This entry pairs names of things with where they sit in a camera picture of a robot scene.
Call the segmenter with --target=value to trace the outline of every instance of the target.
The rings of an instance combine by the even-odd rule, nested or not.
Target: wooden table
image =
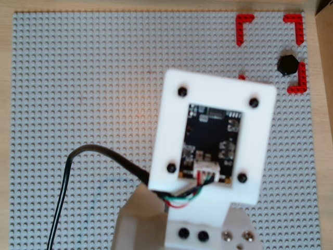
[[[259,0],[262,3],[219,0],[0,0],[0,249],[9,249],[9,155],[11,22],[15,11],[114,10],[305,10],[308,35],[315,161],[323,249],[333,249],[333,151],[325,86],[315,24],[315,1]]]

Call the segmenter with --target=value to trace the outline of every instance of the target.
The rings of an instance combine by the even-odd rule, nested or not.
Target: black wire
[[[69,181],[73,158],[85,151],[98,152],[100,154],[108,156],[109,158],[111,158],[115,162],[117,162],[119,165],[124,167],[126,170],[128,170],[130,173],[132,173],[133,175],[138,177],[142,181],[142,183],[148,185],[149,173],[146,170],[135,165],[134,163],[130,162],[125,157],[116,153],[115,151],[108,149],[107,147],[93,145],[93,144],[83,145],[81,147],[78,147],[72,153],[70,153],[68,155],[67,160],[66,160],[65,170],[63,172],[63,180],[62,180],[60,194],[59,194],[59,200],[58,200],[57,208],[56,208],[56,211],[54,214],[50,236],[48,238],[47,250],[52,250],[53,241],[56,236],[56,231],[57,231],[58,222],[59,222],[59,218],[60,218],[60,214],[61,214],[61,209],[63,206],[63,201],[65,200],[65,195],[66,195],[66,190],[67,190],[67,185],[68,185],[68,181]]]

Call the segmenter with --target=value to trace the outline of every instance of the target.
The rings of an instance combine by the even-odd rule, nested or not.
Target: connector
[[[193,165],[193,178],[197,178],[198,171],[203,174],[213,174],[214,182],[220,179],[220,165],[217,162],[195,160]]]

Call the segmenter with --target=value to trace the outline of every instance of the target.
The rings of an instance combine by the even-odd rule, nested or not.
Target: red lego brick
[[[287,92],[289,94],[302,94],[308,90],[308,87],[306,86],[305,63],[300,62],[300,64],[298,65],[297,73],[298,73],[298,86],[288,87]]]
[[[303,17],[301,14],[287,14],[283,17],[284,22],[295,23],[296,44],[304,43]]]
[[[236,16],[236,44],[241,46],[244,43],[244,23],[252,22],[254,15],[252,14],[238,14]]]

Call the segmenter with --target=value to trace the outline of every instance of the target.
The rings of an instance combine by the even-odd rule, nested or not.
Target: black circuit board
[[[193,179],[195,160],[217,162],[219,182],[231,183],[241,113],[190,104],[180,178]]]

